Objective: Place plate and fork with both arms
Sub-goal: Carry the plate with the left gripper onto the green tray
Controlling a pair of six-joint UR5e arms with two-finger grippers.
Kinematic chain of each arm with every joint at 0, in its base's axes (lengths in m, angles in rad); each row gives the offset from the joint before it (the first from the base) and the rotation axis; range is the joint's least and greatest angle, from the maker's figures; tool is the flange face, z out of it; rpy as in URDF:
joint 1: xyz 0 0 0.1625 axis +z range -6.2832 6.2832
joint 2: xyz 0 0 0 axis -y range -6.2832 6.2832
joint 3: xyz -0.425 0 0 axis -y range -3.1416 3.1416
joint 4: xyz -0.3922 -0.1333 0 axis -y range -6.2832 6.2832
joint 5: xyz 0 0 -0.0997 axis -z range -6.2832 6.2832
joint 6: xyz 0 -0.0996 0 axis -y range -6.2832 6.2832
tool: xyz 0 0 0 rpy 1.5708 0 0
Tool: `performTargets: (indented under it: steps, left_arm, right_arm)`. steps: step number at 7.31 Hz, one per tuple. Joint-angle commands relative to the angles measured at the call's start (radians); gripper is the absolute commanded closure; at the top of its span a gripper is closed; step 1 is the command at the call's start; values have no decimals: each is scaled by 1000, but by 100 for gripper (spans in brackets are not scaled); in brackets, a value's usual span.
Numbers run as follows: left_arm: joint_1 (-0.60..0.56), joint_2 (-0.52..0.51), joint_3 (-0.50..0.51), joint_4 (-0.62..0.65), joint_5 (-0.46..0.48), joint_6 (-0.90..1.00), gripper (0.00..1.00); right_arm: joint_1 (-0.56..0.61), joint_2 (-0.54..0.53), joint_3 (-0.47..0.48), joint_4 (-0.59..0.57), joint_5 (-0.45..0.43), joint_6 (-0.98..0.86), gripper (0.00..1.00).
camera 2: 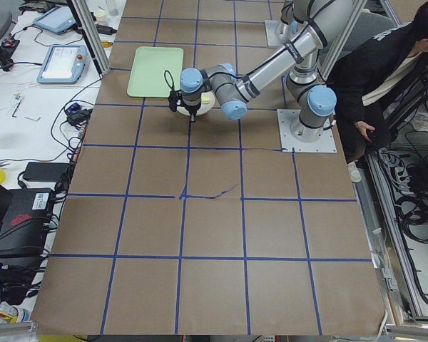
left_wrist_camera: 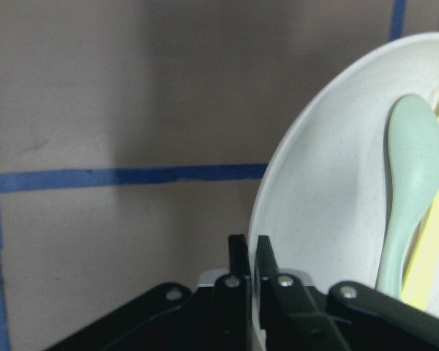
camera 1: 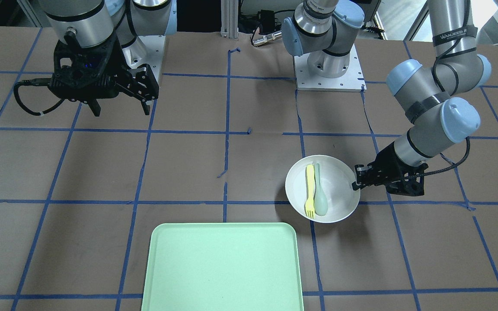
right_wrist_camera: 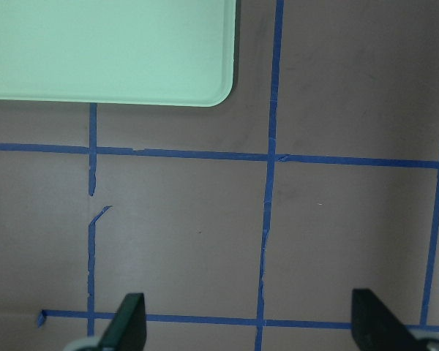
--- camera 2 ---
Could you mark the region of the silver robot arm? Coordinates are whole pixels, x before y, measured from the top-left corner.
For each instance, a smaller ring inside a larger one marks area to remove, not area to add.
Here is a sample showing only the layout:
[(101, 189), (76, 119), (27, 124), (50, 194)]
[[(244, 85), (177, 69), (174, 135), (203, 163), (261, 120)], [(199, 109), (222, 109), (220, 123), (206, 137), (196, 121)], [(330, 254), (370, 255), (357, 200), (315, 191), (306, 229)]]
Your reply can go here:
[(179, 90), (171, 90), (169, 107), (185, 108), (194, 122), (202, 106), (202, 94), (211, 92), (230, 120), (243, 118), (247, 104), (261, 91), (286, 76), (286, 86), (300, 106), (299, 113), (287, 120), (282, 136), (291, 141), (289, 150), (306, 151), (317, 144), (332, 125), (335, 92), (317, 77), (320, 50), (332, 43), (347, 28), (352, 18), (353, 1), (285, 1), (275, 32), (280, 47), (252, 71), (238, 76), (229, 63), (198, 70), (187, 68), (180, 75)]
[(280, 21), (275, 29), (275, 37), (278, 43), (285, 43), (293, 38), (299, 29), (293, 14), (294, 1), (284, 1), (281, 9)]

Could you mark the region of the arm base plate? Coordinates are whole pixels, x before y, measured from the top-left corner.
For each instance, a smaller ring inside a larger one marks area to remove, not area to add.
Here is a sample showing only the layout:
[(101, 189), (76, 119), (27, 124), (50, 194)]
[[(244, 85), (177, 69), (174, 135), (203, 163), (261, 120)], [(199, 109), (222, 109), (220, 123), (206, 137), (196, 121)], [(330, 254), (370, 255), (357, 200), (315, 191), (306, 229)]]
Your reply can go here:
[(300, 110), (278, 109), (280, 144), (283, 152), (336, 153), (329, 118), (321, 128), (307, 128), (300, 122)]
[(266, 20), (265, 33), (268, 47), (278, 47), (289, 39), (289, 25), (279, 21)]

